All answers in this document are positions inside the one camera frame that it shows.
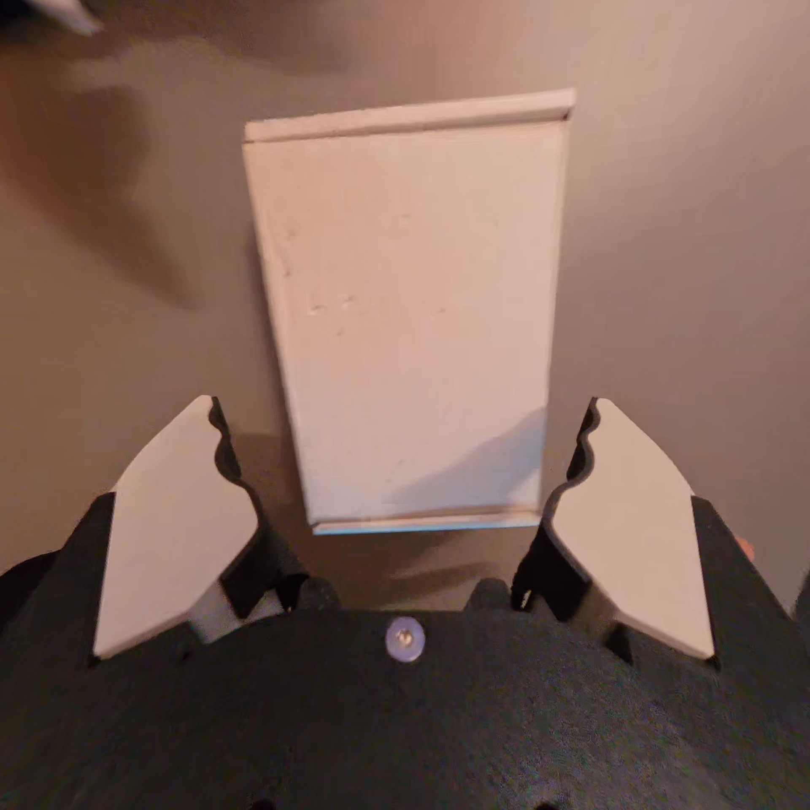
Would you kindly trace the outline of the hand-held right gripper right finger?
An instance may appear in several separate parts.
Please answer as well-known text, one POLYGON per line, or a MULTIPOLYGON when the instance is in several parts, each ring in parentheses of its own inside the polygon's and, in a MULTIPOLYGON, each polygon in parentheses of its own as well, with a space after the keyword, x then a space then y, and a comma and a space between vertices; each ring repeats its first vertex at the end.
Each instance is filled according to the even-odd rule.
POLYGON ((602 643, 632 629, 712 659, 693 498, 659 446, 611 400, 593 398, 514 575, 512 608, 546 608, 602 643))

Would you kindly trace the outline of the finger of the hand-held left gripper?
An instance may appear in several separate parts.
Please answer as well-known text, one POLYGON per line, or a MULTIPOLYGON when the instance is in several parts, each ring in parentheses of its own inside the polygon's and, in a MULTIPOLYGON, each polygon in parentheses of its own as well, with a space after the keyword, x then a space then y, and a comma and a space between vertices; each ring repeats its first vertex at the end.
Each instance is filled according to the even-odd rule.
POLYGON ((35 9, 78 35, 96 35, 104 30, 103 24, 81 1, 35 1, 35 9))

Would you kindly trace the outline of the white cardboard mailer box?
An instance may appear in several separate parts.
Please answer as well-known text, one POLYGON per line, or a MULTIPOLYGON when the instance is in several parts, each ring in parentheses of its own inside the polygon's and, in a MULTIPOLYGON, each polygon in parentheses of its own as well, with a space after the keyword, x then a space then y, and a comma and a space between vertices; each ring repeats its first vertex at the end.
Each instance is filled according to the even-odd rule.
POLYGON ((315 534, 529 527, 572 88, 246 124, 315 534))

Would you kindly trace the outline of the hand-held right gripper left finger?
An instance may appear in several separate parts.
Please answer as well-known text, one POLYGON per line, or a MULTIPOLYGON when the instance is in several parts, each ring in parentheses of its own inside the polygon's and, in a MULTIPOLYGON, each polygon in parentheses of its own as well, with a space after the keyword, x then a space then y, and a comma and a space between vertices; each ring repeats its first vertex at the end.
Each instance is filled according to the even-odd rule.
POLYGON ((297 607, 307 575, 288 569, 217 397, 198 396, 157 433, 113 495, 97 659, 180 627, 210 644, 297 607))

